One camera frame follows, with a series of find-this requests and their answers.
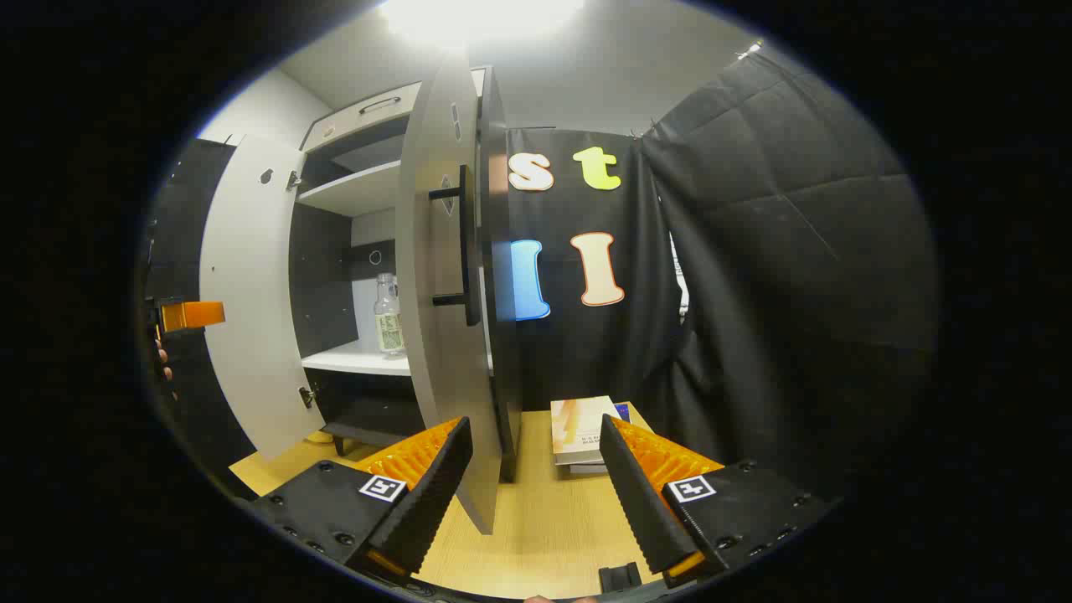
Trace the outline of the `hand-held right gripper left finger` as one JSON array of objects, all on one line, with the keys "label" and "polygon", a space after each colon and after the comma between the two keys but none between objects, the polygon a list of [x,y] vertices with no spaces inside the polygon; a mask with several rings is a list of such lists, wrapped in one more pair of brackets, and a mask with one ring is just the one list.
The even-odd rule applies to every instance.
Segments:
[{"label": "hand-held right gripper left finger", "polygon": [[378,579],[410,579],[425,564],[472,458],[458,416],[355,466],[317,461],[250,503],[292,542]]}]

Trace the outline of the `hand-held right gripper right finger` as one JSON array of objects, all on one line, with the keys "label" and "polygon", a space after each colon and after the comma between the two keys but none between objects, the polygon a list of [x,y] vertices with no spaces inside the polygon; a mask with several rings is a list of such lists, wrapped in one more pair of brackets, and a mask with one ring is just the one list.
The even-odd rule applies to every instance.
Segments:
[{"label": "hand-held right gripper right finger", "polygon": [[772,556],[835,508],[766,465],[712,461],[611,415],[600,453],[647,569],[671,588]]}]

